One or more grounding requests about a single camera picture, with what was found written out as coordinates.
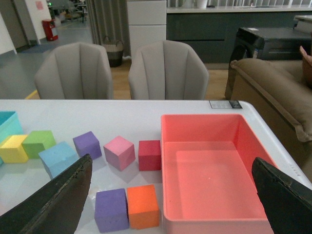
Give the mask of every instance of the washing machine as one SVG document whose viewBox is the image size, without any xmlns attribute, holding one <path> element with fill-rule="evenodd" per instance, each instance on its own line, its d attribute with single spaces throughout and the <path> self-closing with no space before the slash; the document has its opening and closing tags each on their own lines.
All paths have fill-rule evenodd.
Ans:
<svg viewBox="0 0 312 234">
<path fill-rule="evenodd" d="M 229 77 L 225 97 L 230 99 L 236 72 L 231 68 L 233 60 L 256 58 L 262 60 L 302 59 L 300 45 L 310 53 L 311 35 L 292 28 L 239 28 L 229 61 Z"/>
</svg>

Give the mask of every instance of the red plastic tray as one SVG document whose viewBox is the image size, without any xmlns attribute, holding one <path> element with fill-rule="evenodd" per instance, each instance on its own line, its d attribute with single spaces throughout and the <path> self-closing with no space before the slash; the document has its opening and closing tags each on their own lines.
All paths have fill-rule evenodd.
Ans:
<svg viewBox="0 0 312 234">
<path fill-rule="evenodd" d="M 274 164 L 243 116 L 164 115 L 164 216 L 169 234 L 272 234 L 251 174 Z"/>
</svg>

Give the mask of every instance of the dark gray cabinet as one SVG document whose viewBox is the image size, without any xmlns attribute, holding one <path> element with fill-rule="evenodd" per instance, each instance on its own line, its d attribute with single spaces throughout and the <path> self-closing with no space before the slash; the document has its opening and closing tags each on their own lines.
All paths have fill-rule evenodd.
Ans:
<svg viewBox="0 0 312 234">
<path fill-rule="evenodd" d="M 182 41 L 205 63 L 228 63 L 240 27 L 290 27 L 311 11 L 167 14 L 167 39 Z"/>
</svg>

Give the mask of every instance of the light blue cube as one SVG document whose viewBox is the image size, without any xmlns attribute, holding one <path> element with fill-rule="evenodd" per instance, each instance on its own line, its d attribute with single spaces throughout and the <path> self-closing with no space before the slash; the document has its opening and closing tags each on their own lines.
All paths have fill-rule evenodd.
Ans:
<svg viewBox="0 0 312 234">
<path fill-rule="evenodd" d="M 39 153 L 45 170 L 53 179 L 76 162 L 79 157 L 65 141 Z"/>
<path fill-rule="evenodd" d="M 15 111 L 0 111 L 0 143 L 8 136 L 23 135 L 18 114 Z"/>
</svg>

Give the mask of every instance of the foam cube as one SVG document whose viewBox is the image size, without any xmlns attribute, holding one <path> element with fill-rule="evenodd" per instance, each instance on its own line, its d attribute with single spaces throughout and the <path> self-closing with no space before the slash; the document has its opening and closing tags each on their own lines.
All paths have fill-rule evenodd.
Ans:
<svg viewBox="0 0 312 234">
<path fill-rule="evenodd" d="M 79 157 L 65 141 L 39 153 L 45 170 L 53 179 L 76 162 Z"/>
<path fill-rule="evenodd" d="M 124 189 L 97 192 L 95 221 L 100 233 L 129 228 L 127 198 Z"/>
<path fill-rule="evenodd" d="M 154 185 L 127 188 L 130 227 L 144 229 L 159 225 L 159 207 Z"/>
<path fill-rule="evenodd" d="M 121 136 L 104 145 L 104 152 L 107 162 L 120 171 L 136 159 L 134 144 Z"/>
<path fill-rule="evenodd" d="M 11 135 L 23 135 L 18 114 L 15 111 L 0 111 L 0 143 Z"/>
<path fill-rule="evenodd" d="M 160 140 L 138 142 L 138 167 L 140 171 L 161 170 Z"/>
<path fill-rule="evenodd" d="M 40 158 L 39 153 L 56 145 L 51 131 L 32 131 L 22 146 L 29 158 Z"/>
<path fill-rule="evenodd" d="M 96 136 L 92 132 L 87 132 L 73 138 L 75 148 L 80 157 L 89 154 L 92 159 L 102 156 L 101 147 Z"/>
<path fill-rule="evenodd" d="M 25 163 L 28 161 L 27 153 L 21 145 L 26 137 L 27 135 L 8 136 L 0 144 L 0 157 L 4 163 Z"/>
</svg>

